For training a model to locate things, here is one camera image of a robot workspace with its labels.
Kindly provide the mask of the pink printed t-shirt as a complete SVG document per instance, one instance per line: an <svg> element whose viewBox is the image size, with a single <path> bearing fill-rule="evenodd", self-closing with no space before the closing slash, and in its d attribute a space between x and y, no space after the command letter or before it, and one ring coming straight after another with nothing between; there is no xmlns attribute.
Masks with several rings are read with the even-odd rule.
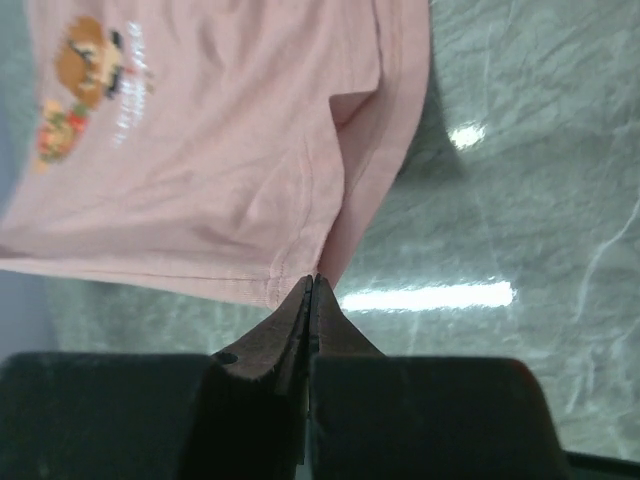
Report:
<svg viewBox="0 0 640 480"><path fill-rule="evenodd" d="M278 306L399 173L425 1L29 1L40 107L5 270Z"/></svg>

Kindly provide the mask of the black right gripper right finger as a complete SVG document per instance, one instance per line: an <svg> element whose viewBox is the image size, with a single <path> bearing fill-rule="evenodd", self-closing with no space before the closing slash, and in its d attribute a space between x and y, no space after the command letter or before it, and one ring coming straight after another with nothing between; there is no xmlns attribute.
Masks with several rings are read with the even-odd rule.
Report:
<svg viewBox="0 0 640 480"><path fill-rule="evenodd" d="M387 356L311 293L310 453L317 479L569 479L538 380L505 357Z"/></svg>

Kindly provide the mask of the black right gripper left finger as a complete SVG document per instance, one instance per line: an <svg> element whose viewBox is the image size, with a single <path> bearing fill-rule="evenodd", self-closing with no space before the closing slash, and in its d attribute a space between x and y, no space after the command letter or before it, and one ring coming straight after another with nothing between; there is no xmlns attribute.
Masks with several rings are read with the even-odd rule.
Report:
<svg viewBox="0 0 640 480"><path fill-rule="evenodd" d="M1 366L5 479L292 479L313 281L212 354L32 352Z"/></svg>

